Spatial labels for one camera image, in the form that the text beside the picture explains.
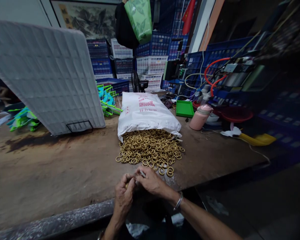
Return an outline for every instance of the pink water bottle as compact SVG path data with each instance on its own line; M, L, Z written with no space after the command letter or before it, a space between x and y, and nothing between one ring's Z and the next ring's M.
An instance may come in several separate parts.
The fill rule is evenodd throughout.
M213 109L209 104L200 105L197 108L195 114L193 115L189 127L192 128L193 130L197 130L197 131L201 130L201 128L203 127L204 123L208 119L212 110Z

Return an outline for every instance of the green bag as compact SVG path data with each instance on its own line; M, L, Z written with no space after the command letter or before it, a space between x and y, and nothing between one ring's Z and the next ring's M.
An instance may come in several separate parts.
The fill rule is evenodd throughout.
M149 0L129 0L125 5L134 34L140 44L146 44L152 36L152 20Z

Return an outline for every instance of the table surface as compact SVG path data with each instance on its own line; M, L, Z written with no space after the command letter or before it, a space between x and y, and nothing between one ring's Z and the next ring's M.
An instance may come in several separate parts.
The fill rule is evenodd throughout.
M138 167L115 161L120 151L118 118L106 118L105 128L81 136L54 137L43 126L34 133L26 128L11 133L3 125L0 128L0 231L8 228L21 231L20 226L27 227L27 223L42 218L60 220L58 216L62 215L58 214L65 212L81 218L82 212L74 209L85 209L85 217L94 212L93 216L81 218L81 225L111 214L116 183L123 174L133 173ZM217 133L202 134L190 129L186 118L176 118L182 125L181 146L185 153L173 165L174 176L162 177L176 190L265 161L239 139ZM103 212L104 204L109 206L108 212ZM75 223L68 224L63 231L69 227L75 227Z

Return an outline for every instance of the white sack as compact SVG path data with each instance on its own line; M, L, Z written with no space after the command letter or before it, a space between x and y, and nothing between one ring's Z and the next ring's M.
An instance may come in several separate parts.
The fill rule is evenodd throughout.
M147 129L164 129L178 135L181 124L161 102L158 95L151 93L122 93L122 109L118 123L118 137L126 132Z

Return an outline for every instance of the white plastic crate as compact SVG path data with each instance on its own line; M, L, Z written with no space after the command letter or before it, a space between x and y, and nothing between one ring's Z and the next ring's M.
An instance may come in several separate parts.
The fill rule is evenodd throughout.
M116 38L111 39L111 48L114 58L133 58L132 49L120 45Z
M148 90L148 89L146 88L146 89L144 89L144 91L145 91L146 93L160 92L160 88L150 89L150 90Z
M145 75L145 74L138 74L140 81L148 80L149 84L148 87L145 90L150 89L160 89L161 79L163 74L151 74L151 75Z
M103 78L114 78L114 77L113 77L113 74L97 74L97 75L94 75L95 80L103 79Z
M146 56L137 58L138 74L161 74L169 56Z
M131 83L131 73L117 74L117 79L129 79L129 92L133 92Z

